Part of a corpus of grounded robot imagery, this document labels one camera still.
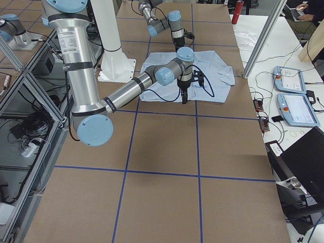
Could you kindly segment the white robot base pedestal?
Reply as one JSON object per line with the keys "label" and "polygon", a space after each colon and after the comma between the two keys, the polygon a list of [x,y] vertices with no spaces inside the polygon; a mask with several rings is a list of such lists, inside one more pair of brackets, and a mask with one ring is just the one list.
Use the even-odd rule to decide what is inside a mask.
{"label": "white robot base pedestal", "polygon": [[136,60],[124,54],[112,0],[91,1],[104,54],[98,81],[126,83],[133,78]]}

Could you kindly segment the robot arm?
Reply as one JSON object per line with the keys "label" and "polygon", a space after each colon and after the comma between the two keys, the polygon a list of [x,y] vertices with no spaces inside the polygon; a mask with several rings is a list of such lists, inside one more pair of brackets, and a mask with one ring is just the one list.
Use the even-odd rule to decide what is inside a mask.
{"label": "robot arm", "polygon": [[[185,39],[191,39],[192,42],[189,47],[193,44],[195,36],[192,32],[188,32],[182,23],[182,16],[179,10],[174,10],[168,13],[166,16],[161,9],[157,6],[164,1],[139,1],[138,10],[139,14],[144,17],[147,22],[147,30],[151,37],[157,36],[158,34],[169,29],[171,31],[171,38],[177,51],[179,48],[185,46]],[[163,18],[158,19],[153,13],[153,9],[158,9],[163,14]]]}
{"label": "robot arm", "polygon": [[162,86],[177,82],[183,103],[193,82],[204,83],[203,73],[193,70],[194,52],[185,46],[185,30],[179,11],[157,19],[152,9],[159,1],[139,1],[141,16],[147,22],[151,36],[169,29],[176,48],[176,57],[167,64],[146,68],[133,75],[136,61],[122,51],[112,1],[91,1],[101,37],[103,60],[99,75],[94,73],[94,61],[86,28],[90,21],[87,1],[42,1],[43,22],[57,31],[63,70],[69,78],[74,105],[72,116],[78,138],[85,145],[100,146],[113,134],[109,115],[125,106],[154,83]]}

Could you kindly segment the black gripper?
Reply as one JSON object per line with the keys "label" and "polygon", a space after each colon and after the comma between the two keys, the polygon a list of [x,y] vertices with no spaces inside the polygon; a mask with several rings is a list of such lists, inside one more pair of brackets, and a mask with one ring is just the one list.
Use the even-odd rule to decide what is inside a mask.
{"label": "black gripper", "polygon": [[187,104],[188,94],[187,89],[191,83],[198,82],[200,87],[204,87],[204,74],[202,71],[194,70],[191,74],[179,76],[177,86],[181,90],[182,104]]}
{"label": "black gripper", "polygon": [[192,32],[188,32],[185,29],[172,31],[172,40],[173,40],[176,51],[179,48],[185,46],[185,38],[188,38],[188,39],[191,39],[192,41],[194,41],[194,34]]}

